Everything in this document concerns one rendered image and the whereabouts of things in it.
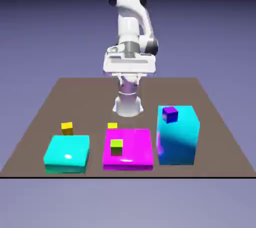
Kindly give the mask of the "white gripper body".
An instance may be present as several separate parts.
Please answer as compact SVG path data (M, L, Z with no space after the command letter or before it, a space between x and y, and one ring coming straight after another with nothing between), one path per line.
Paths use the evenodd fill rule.
M135 53L135 57L127 58L123 52L106 53L103 71L108 74L152 74L156 71L154 55Z

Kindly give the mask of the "small purple cube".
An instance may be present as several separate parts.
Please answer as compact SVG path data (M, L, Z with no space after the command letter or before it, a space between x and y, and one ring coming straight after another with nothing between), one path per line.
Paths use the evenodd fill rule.
M178 121L179 112L174 106L164 107L162 110L162 118L167 124Z

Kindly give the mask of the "small lime green cube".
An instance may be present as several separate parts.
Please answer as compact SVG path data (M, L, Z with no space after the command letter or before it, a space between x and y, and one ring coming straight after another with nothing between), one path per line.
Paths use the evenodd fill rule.
M121 156L123 154L123 139L110 140L111 156Z

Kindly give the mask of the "large magenta box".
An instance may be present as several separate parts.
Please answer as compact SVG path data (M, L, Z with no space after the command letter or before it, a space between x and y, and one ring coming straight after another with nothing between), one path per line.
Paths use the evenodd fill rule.
M123 139L121 156L111 156L111 139ZM107 129L102 165L111 171L151 171L154 155L150 129Z

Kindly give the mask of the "large tall cyan box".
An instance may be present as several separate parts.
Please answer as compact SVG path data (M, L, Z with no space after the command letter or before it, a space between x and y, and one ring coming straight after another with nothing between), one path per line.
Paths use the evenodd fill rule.
M192 166L195 161L200 121L192 106L175 105L177 120L166 123L165 105L157 107L156 151L160 165Z

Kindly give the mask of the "large flat cyan box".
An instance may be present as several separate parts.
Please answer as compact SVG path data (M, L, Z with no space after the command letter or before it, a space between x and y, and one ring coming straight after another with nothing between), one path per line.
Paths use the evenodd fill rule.
M90 154L88 135L52 137L43 157L48 174L85 173Z

